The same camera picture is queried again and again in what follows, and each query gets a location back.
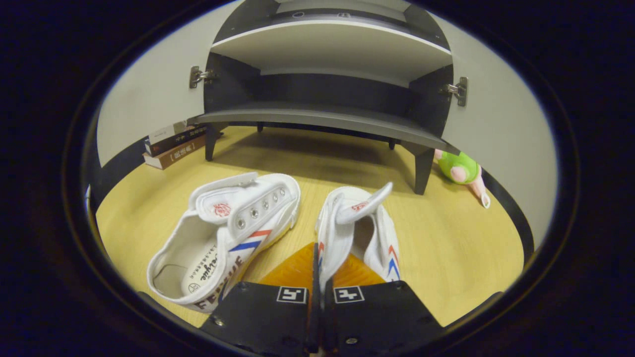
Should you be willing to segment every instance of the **book spine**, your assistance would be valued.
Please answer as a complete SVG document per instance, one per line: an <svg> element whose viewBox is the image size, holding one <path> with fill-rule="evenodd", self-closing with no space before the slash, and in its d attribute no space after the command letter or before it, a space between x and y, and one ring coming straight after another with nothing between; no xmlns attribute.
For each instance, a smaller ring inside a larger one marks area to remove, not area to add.
<svg viewBox="0 0 635 357"><path fill-rule="evenodd" d="M194 138L200 137L201 135L205 134L206 130L207 130L206 126L202 126L200 128L195 128L192 130L187 130L182 132L181 134L177 134L172 137L163 139L160 142L157 142L155 144L150 144L149 139L146 139L145 151L148 153L148 155L152 157L157 156L159 154L162 154L174 148L177 145L190 141Z"/></svg>
<svg viewBox="0 0 635 357"><path fill-rule="evenodd" d="M170 152L164 153L164 155L159 158L161 161L161 169L165 170L165 168L171 166L173 163L176 163L203 146L205 146L205 137L199 135L194 140L190 140L189 142L173 148Z"/></svg>

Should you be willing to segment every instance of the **book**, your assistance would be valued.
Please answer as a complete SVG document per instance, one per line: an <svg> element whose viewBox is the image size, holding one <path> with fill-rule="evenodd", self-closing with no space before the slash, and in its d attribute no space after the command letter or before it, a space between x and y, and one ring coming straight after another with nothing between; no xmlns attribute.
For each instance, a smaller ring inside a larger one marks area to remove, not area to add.
<svg viewBox="0 0 635 357"><path fill-rule="evenodd" d="M190 125L190 126L187 126L186 128L187 130L185 131L181 131L180 133L177 133L176 135L165 137L154 143L150 139L150 135L149 135L144 140L145 151L148 153L148 155L152 157L157 156L159 154L162 154L174 148L177 145L180 145L184 142L188 142L194 138L200 137L201 135L205 134L205 131L207 130L206 126L198 126L198 125ZM154 136L155 139L161 138L161 137L163 136L162 135Z"/></svg>
<svg viewBox="0 0 635 357"><path fill-rule="evenodd" d="M147 165L165 170L165 168L203 146L205 146L205 137L198 136L188 142L184 142L176 147L173 147L166 152L162 152L157 156L152 157L147 152L144 152L143 156Z"/></svg>

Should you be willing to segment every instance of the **shoe tongue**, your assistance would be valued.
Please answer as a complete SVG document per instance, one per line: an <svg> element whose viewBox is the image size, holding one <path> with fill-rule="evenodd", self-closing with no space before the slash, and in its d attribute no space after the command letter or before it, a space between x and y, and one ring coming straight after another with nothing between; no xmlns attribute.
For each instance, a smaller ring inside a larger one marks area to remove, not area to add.
<svg viewBox="0 0 635 357"><path fill-rule="evenodd" d="M196 198L196 211L202 220L222 225L227 222L229 214L248 199L244 187L226 187L206 192Z"/></svg>
<svg viewBox="0 0 635 357"><path fill-rule="evenodd" d="M377 207L388 197L392 191L392 182L388 182L380 190L375 192L366 201L356 203L352 206L342 206L335 216L337 224L350 224L356 222L363 217L373 213Z"/></svg>

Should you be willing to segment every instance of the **plush toy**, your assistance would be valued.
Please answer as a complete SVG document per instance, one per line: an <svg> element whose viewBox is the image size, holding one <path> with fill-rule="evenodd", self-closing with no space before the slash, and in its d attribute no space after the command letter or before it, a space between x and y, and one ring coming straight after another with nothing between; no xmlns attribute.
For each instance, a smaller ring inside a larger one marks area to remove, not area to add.
<svg viewBox="0 0 635 357"><path fill-rule="evenodd" d="M487 195L485 183L483 183L483 178L481 177L481 165L477 164L464 152L456 156L435 149L434 157L439 161L439 167L444 175L456 184L468 185L472 192L481 198L483 207L490 207L491 199Z"/></svg>

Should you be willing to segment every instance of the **light wood surface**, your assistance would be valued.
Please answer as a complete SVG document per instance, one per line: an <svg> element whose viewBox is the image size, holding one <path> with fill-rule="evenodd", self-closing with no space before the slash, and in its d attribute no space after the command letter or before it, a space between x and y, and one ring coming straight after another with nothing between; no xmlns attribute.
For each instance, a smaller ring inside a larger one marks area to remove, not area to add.
<svg viewBox="0 0 635 357"><path fill-rule="evenodd" d="M434 164L425 195L413 194L414 157L397 145L314 131L229 127L214 160L200 149L161 171L141 165L97 210L112 263L134 290L199 327L208 315L159 298L147 286L150 258L163 246L197 187L250 171L281 172L300 184L300 213L293 230L261 253L246 281L258 281L285 258L316 239L314 224L327 194L342 185L374 192L394 184L384 206L398 234L401 277L443 326L504 291L520 275L523 249L514 224L492 198L485 210L464 186L452 184Z"/></svg>
<svg viewBox="0 0 635 357"><path fill-rule="evenodd" d="M361 77L408 87L452 64L450 51L417 36L349 20L304 20L244 32L211 52L261 74L320 73Z"/></svg>

